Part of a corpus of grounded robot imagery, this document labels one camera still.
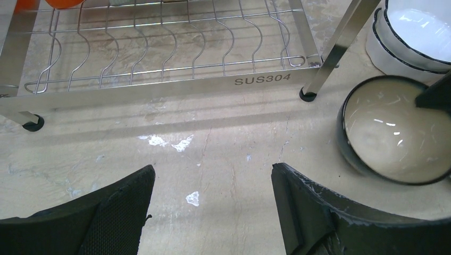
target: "bowl rim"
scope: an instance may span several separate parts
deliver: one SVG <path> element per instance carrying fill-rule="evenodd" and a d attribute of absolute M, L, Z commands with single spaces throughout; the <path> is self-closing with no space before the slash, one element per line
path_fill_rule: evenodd
<path fill-rule="evenodd" d="M 390 30 L 391 30 L 391 33 L 393 33 L 393 35 L 396 37 L 396 39 L 398 39 L 398 40 L 399 40 L 404 46 L 406 46 L 408 49 L 413 50 L 415 53 L 417 53 L 418 55 L 420 55 L 420 56 L 422 56 L 422 57 L 425 57 L 425 58 L 427 58 L 427 59 L 429 59 L 429 60 L 432 60 L 432 61 L 434 61 L 434 62 L 438 62 L 438 63 L 442 63 L 442 64 L 446 64 L 446 65 L 451 65 L 451 62 L 450 62 L 450 61 L 445 61 L 445 60 L 440 60 L 440 59 L 436 59 L 436 58 L 430 57 L 430 56 L 426 55 L 425 53 L 422 53 L 422 52 L 420 52 L 420 51 L 418 51 L 418 50 L 416 50 L 416 49 L 410 47 L 409 44 L 407 44 L 407 43 L 406 43 L 406 42 L 398 35 L 398 33 L 395 31 L 395 29 L 391 26 L 390 20 L 388 19 L 388 14 L 387 14 L 387 12 L 388 12 L 388 1 L 389 1 L 389 0 L 385 0 L 385 9 L 384 9 L 384 11 L 383 11 L 383 18 L 385 19 L 385 21 L 386 21 L 388 27 L 389 27 Z"/>
<path fill-rule="evenodd" d="M 376 80 L 386 80 L 386 79 L 397 79 L 397 80 L 401 80 L 401 81 L 407 81 L 410 82 L 412 85 L 416 85 L 424 90 L 428 89 L 428 86 L 422 82 L 413 80 L 411 78 L 407 78 L 407 77 L 403 77 L 403 76 L 397 76 L 397 75 L 381 75 L 381 76 L 375 76 L 375 77 L 371 77 L 369 79 L 366 79 L 364 81 L 362 81 L 361 83 L 359 83 L 357 86 L 355 86 L 351 92 L 348 94 L 348 96 L 345 99 L 345 102 L 343 103 L 343 106 L 341 107 L 341 112 L 339 113 L 340 116 L 340 122 L 341 122 L 341 135 L 343 136 L 344 140 L 346 141 L 346 145 L 345 146 L 349 146 L 351 153 L 353 155 L 354 158 L 357 158 L 360 163 L 366 168 L 367 171 L 369 171 L 371 174 L 380 177 L 384 180 L 393 182 L 393 183 L 397 183 L 397 184 L 402 184 L 402 185 L 408 185 L 408 186 L 422 186 L 422 185 L 429 185 L 429 184 L 433 184 L 433 183 L 437 183 L 439 181 L 444 180 L 445 178 L 447 178 L 448 176 L 450 176 L 451 174 L 451 166 L 448 169 L 448 171 L 446 171 L 443 175 L 434 178 L 432 180 L 429 181 L 424 181 L 424 182 L 403 182 L 403 181 L 399 181 L 399 180 L 395 180 L 395 179 L 391 179 L 385 175 L 380 174 L 379 172 L 373 170 L 370 166 L 368 166 L 359 156 L 358 154 L 355 152 L 354 147 L 351 144 L 351 141 L 349 140 L 348 134 L 346 132 L 346 124 L 345 124 L 345 114 L 346 114 L 346 107 L 348 105 L 348 102 L 351 98 L 351 96 L 354 94 L 355 91 L 357 91 L 360 87 L 368 84 L 369 82 L 372 81 L 376 81 Z"/>
<path fill-rule="evenodd" d="M 376 40 L 379 42 L 379 44 L 382 46 L 382 48 L 388 53 L 390 54 L 393 58 L 395 58 L 396 60 L 398 60 L 399 62 L 407 65 L 410 68 L 416 69 L 418 71 L 422 71 L 422 72 L 428 72 L 428 73 L 433 73 L 433 74 L 447 74 L 449 71 L 432 71 L 432 70 L 427 70 L 427 69 L 422 69 L 420 67 L 414 66 L 412 64 L 409 64 L 408 62 L 400 59 L 399 57 L 397 57 L 395 54 L 393 54 L 393 52 L 391 52 L 381 41 L 378 32 L 376 31 L 376 23 L 378 21 L 378 15 L 379 12 L 382 10 L 382 8 L 378 8 L 376 9 L 376 11 L 374 12 L 374 22 L 373 22 L 373 27 L 372 27 L 372 32 L 374 33 L 374 35 L 376 36 Z"/>

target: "black-rimmed bowl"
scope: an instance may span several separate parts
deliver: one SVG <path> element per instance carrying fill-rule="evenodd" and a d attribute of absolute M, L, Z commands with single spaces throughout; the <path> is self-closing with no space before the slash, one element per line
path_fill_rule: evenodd
<path fill-rule="evenodd" d="M 358 171 L 404 185 L 427 185 L 451 174 L 451 115 L 415 107 L 427 86 L 401 76 L 357 85 L 337 117 L 344 158 Z"/>
<path fill-rule="evenodd" d="M 374 66 L 385 74 L 409 77 L 424 83 L 436 81 L 446 74 L 446 72 L 430 71 L 410 65 L 396 57 L 388 48 L 386 48 L 381 42 L 377 31 L 377 22 L 381 18 L 380 13 L 381 8 L 377 9 L 374 13 L 373 26 L 370 28 L 365 46 L 366 52 Z"/>
<path fill-rule="evenodd" d="M 411 65 L 432 71 L 451 70 L 449 10 L 449 0 L 386 0 L 378 22 L 379 36 L 391 52 Z"/>

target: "white bowl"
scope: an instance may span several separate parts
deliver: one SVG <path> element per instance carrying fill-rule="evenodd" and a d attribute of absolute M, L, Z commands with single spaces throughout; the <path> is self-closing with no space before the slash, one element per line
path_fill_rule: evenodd
<path fill-rule="evenodd" d="M 451 70 L 450 0 L 386 0 L 378 23 L 381 41 L 417 67 Z"/>
<path fill-rule="evenodd" d="M 446 72 L 435 72 L 413 66 L 396 57 L 380 41 L 377 23 L 381 18 L 381 8 L 374 13 L 374 22 L 366 39 L 366 52 L 370 56 L 374 66 L 387 75 L 398 75 L 408 77 L 423 83 L 436 81 Z"/>

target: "concrete floor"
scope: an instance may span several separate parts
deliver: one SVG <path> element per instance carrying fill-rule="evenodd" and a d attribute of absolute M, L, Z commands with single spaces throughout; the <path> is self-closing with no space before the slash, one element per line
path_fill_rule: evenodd
<path fill-rule="evenodd" d="M 350 0 L 303 2 L 322 48 Z M 339 106 L 355 85 L 381 74 L 365 53 L 368 25 L 311 104 L 300 101 L 296 83 L 40 111 L 46 124 L 37 133 L 0 117 L 0 218 L 30 216 L 152 164 L 154 217 L 139 254 L 283 254 L 270 178 L 278 162 L 367 206 L 451 216 L 448 180 L 410 187 L 365 177 L 336 148 Z M 188 203 L 197 193 L 198 205 Z"/>

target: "metal pole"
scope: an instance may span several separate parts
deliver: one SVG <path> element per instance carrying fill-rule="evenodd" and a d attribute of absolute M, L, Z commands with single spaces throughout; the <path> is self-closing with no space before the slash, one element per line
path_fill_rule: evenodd
<path fill-rule="evenodd" d="M 323 65 L 318 70 L 313 81 L 300 90 L 299 96 L 302 100 L 312 102 L 316 98 L 316 94 L 320 91 L 380 1 L 353 0 L 351 2 L 335 33 L 327 43 L 323 53 Z"/>
<path fill-rule="evenodd" d="M 29 113 L 29 112 L 14 112 L 3 106 L 0 106 L 0 115 L 8 118 L 20 125 L 25 125 L 27 123 L 37 124 L 39 122 L 39 117 Z"/>

